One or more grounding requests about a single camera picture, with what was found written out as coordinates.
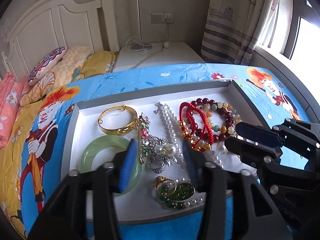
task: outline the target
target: striped curtain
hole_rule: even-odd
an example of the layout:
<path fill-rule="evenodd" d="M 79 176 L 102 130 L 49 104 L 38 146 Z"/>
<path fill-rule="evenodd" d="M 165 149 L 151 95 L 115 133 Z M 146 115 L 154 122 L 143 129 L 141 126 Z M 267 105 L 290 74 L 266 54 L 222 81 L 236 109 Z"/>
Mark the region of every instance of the striped curtain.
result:
<path fill-rule="evenodd" d="M 210 0 L 201 57 L 209 63 L 248 65 L 279 0 Z"/>

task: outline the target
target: green bangle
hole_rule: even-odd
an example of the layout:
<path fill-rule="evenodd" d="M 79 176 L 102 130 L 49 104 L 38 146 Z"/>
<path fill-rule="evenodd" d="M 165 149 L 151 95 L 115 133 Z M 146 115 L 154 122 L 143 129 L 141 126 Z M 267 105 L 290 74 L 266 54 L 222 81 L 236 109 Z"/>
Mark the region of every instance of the green bangle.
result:
<path fill-rule="evenodd" d="M 92 141 L 84 150 L 81 161 L 80 161 L 80 172 L 89 172 L 92 171 L 92 162 L 94 157 L 100 152 L 101 150 L 108 148 L 108 147 L 118 147 L 120 149 L 119 152 L 125 151 L 129 146 L 130 141 L 126 138 L 117 136 L 117 135 L 105 135 L 101 136 L 94 141 Z M 134 163 L 130 175 L 130 182 L 125 191 L 121 194 L 126 194 L 130 190 L 134 188 L 137 182 L 140 179 L 140 175 L 142 172 L 142 166 L 139 163 L 138 155 L 136 162 Z"/>

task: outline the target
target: yellow pillow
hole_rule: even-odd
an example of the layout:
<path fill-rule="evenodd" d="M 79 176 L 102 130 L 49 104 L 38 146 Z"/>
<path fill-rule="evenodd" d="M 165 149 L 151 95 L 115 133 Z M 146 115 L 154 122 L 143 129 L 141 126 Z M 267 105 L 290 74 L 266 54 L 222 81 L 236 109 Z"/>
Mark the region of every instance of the yellow pillow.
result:
<path fill-rule="evenodd" d="M 113 69 L 115 61 L 116 55 L 114 53 L 105 50 L 98 51 L 87 57 L 81 69 L 81 74 L 84 75 L 84 78 L 106 74 Z"/>
<path fill-rule="evenodd" d="M 90 53 L 91 49 L 86 46 L 68 49 L 63 59 L 20 98 L 20 106 L 36 102 L 51 90 L 81 79 L 81 68 Z"/>

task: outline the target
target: gold bangle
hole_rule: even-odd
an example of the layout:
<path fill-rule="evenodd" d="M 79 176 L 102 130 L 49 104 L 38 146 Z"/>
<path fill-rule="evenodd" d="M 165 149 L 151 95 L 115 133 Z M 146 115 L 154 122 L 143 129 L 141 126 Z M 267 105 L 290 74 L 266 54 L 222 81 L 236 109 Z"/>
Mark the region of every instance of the gold bangle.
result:
<path fill-rule="evenodd" d="M 106 128 L 101 127 L 101 124 L 103 123 L 102 118 L 106 115 L 106 113 L 114 111 L 114 110 L 118 110 L 118 109 L 120 109 L 122 111 L 128 110 L 130 113 L 132 113 L 134 115 L 134 120 L 131 123 L 129 123 L 128 125 L 121 127 L 121 128 L 117 128 L 117 129 L 106 129 Z M 115 106 L 115 107 L 111 107 L 111 108 L 107 109 L 106 111 L 103 111 L 102 114 L 100 114 L 100 116 L 98 118 L 98 125 L 99 125 L 101 131 L 103 131 L 105 134 L 124 135 L 124 134 L 132 131 L 138 125 L 138 115 L 137 115 L 137 112 L 129 106 L 125 106 L 125 105 Z"/>
<path fill-rule="evenodd" d="M 172 182 L 173 182 L 173 184 L 174 184 L 174 190 L 173 190 L 172 192 L 167 193 L 167 192 L 161 192 L 161 191 L 159 190 L 159 185 L 160 185 L 161 183 L 165 182 L 165 181 L 172 181 Z M 177 189 L 177 184 L 176 184 L 176 182 L 175 182 L 174 180 L 169 179 L 169 178 L 167 178 L 167 177 L 162 177 L 162 176 L 156 177 L 155 186 L 156 186 L 156 189 L 157 189 L 157 191 L 158 191 L 158 194 L 161 195 L 161 196 L 166 196 L 166 197 L 171 196 L 171 195 L 176 191 L 176 189 Z"/>

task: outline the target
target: pink blanket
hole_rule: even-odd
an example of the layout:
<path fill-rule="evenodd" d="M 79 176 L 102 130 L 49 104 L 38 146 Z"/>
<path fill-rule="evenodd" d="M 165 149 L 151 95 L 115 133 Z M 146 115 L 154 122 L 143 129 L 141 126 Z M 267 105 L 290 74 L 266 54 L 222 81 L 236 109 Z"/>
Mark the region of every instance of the pink blanket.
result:
<path fill-rule="evenodd" d="M 0 148 L 9 142 L 24 87 L 25 81 L 16 82 L 11 72 L 0 83 Z"/>

